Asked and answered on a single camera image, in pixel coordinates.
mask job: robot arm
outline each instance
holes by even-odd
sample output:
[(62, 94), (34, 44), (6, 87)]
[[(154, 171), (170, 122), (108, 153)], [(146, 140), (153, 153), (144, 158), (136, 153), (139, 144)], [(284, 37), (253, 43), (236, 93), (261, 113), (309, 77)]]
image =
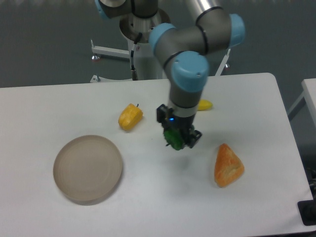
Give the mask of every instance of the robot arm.
[(109, 18), (130, 13), (130, 25), (143, 33), (141, 42), (149, 42), (170, 80), (168, 104), (157, 108), (157, 121), (163, 127), (167, 144), (176, 150), (192, 148), (202, 135), (195, 130), (193, 120), (209, 74), (208, 62), (202, 55), (242, 43), (245, 36), (242, 19), (227, 14), (217, 0), (186, 0), (196, 25), (177, 30), (169, 23), (162, 23), (163, 11), (158, 9), (158, 0), (95, 2), (99, 12)]

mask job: cable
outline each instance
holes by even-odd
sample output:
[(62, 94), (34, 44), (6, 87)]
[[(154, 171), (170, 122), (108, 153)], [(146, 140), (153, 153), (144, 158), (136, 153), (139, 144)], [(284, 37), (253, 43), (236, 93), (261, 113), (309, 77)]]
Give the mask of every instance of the cable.
[(142, 38), (143, 34), (140, 32), (138, 33), (138, 36), (136, 38), (136, 40), (134, 41), (134, 45), (132, 47), (132, 50), (130, 51), (130, 64), (131, 64), (131, 70), (135, 71), (135, 66), (134, 66), (134, 51), (136, 49), (137, 43), (140, 41), (140, 39)]

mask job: bread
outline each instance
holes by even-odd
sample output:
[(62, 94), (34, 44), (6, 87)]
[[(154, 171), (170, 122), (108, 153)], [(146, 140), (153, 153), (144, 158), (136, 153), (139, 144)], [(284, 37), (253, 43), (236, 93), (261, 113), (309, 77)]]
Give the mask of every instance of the bread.
[(233, 150), (227, 144), (222, 144), (217, 153), (214, 171), (218, 186), (222, 188), (231, 184), (243, 174), (244, 170), (241, 160)]

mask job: beige plate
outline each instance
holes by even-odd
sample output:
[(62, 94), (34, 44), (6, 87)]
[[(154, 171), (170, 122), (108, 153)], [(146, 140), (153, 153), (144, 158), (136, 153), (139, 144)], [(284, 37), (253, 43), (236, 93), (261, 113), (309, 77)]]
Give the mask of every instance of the beige plate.
[(122, 172), (122, 158), (108, 139), (76, 138), (63, 147), (54, 163), (58, 188), (74, 201), (94, 201), (111, 192)]

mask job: gray floor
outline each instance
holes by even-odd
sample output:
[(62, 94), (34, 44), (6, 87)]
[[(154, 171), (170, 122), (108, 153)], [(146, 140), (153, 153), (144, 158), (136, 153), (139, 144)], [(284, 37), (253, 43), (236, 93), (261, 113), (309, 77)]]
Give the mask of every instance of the gray floor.
[[(244, 19), (247, 30), (244, 44), (231, 51), (226, 74), (272, 73), (288, 109), (302, 92), (301, 81), (316, 78), (316, 1), (222, 4)], [(160, 0), (160, 7), (178, 28), (194, 23), (182, 0)], [(131, 77), (125, 60), (93, 63), (90, 39), (95, 45), (127, 49), (119, 19), (99, 18), (94, 0), (0, 0), (0, 87), (89, 83), (93, 74)], [(211, 74), (224, 54), (208, 55)], [(316, 168), (316, 128), (306, 107), (291, 125), (304, 164)]]

